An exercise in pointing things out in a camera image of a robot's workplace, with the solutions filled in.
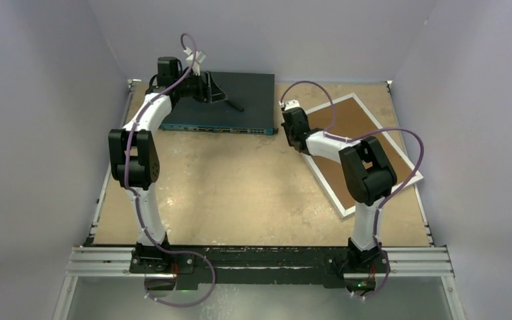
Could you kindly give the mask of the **brown cardboard backing board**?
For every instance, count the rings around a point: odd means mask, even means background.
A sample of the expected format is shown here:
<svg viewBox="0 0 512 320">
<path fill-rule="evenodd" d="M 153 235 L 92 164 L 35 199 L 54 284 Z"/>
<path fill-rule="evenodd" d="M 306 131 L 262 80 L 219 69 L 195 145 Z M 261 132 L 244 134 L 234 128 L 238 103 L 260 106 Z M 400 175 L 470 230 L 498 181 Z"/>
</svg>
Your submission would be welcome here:
<svg viewBox="0 0 512 320">
<path fill-rule="evenodd" d="M 335 120 L 335 124 L 329 132 L 350 138 L 359 137 L 381 128 L 380 122 L 356 95 L 337 99 L 334 106 L 334 115 L 328 103 L 308 110 L 310 127 L 324 129 L 331 124 L 332 120 Z M 411 173 L 415 164 L 399 148 L 390 133 L 378 133 L 375 136 L 380 141 L 397 174 L 398 183 L 401 184 Z M 347 190 L 340 164 L 323 157 L 304 155 L 303 158 L 340 216 L 346 217 L 354 214 L 355 201 Z"/>
</svg>

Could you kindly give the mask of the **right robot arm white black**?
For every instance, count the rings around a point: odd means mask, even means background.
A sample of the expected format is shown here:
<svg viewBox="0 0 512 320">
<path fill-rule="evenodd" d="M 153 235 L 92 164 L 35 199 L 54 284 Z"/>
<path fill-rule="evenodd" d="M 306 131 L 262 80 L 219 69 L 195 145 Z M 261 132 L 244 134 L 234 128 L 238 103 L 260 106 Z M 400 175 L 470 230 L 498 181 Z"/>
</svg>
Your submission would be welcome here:
<svg viewBox="0 0 512 320">
<path fill-rule="evenodd" d="M 296 151 L 322 157 L 341 165 L 347 190 L 355 200 L 355 224 L 349 238 L 347 261 L 356 271 L 364 271 L 381 254 L 379 215 L 382 202 L 397 183 L 397 174 L 380 141 L 370 136 L 358 141 L 330 137 L 311 129 L 306 112 L 300 107 L 282 107 L 288 144 Z"/>
</svg>

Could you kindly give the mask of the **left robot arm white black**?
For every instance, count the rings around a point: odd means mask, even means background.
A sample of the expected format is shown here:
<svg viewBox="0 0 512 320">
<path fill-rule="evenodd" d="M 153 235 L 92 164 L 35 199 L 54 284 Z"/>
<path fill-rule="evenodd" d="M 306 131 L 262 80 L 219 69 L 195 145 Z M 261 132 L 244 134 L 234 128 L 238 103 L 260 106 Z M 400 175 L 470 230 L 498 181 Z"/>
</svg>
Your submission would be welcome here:
<svg viewBox="0 0 512 320">
<path fill-rule="evenodd" d="M 201 58 L 190 55 L 188 67 L 176 57 L 160 57 L 157 74 L 149 82 L 143 104 L 122 128 L 108 134 L 111 174 L 125 189 L 138 223 L 138 240 L 133 258 L 154 272 L 172 264 L 174 254 L 159 216 L 155 184 L 161 170 L 154 137 L 163 120 L 182 98 L 215 103 L 227 96 L 209 72 L 200 68 Z"/>
</svg>

